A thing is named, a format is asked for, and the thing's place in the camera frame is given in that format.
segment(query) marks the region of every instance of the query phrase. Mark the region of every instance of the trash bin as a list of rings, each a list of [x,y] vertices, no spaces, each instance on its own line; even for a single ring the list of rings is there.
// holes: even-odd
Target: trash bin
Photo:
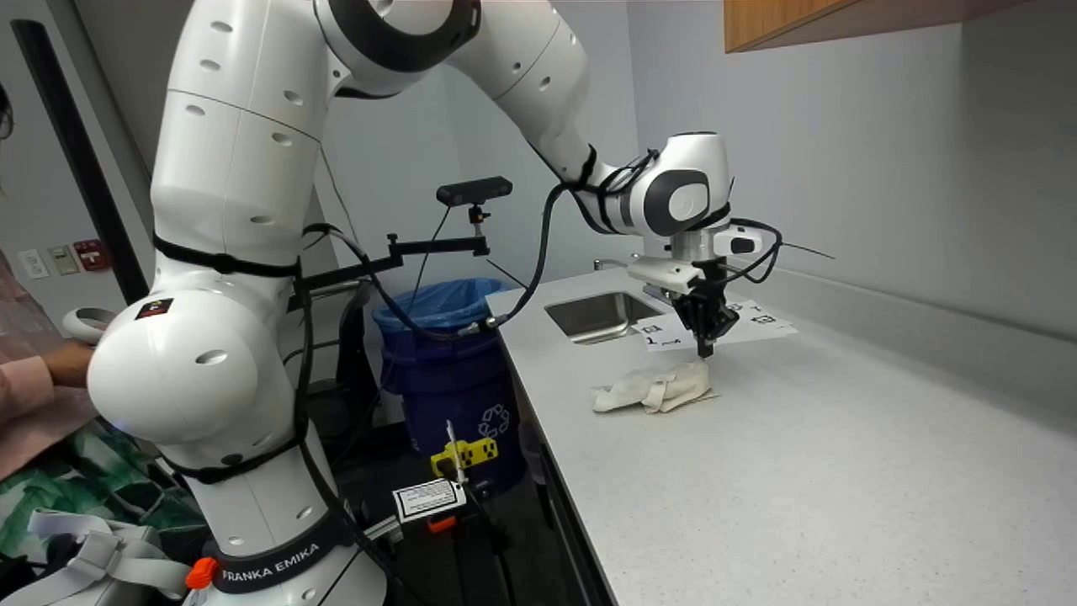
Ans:
[[[497,280],[455,280],[398,296],[398,307],[428,333],[455,333],[487,315],[483,296]],[[462,441],[493,438],[497,460],[473,472],[487,490],[511,488],[526,456],[517,447],[517,409],[511,363],[493,330],[455,339],[414,333],[390,307],[372,314],[382,337],[379,387],[403,397],[411,445],[423,453],[444,447],[446,432]]]

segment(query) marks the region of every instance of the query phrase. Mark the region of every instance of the white countertop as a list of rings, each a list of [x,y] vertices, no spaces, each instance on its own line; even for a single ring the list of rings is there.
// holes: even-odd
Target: white countertop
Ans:
[[[1077,601],[1075,435],[794,315],[721,350],[704,403],[594,418],[592,387],[693,360],[544,315],[610,289],[639,284],[544,284],[500,337],[619,606]]]

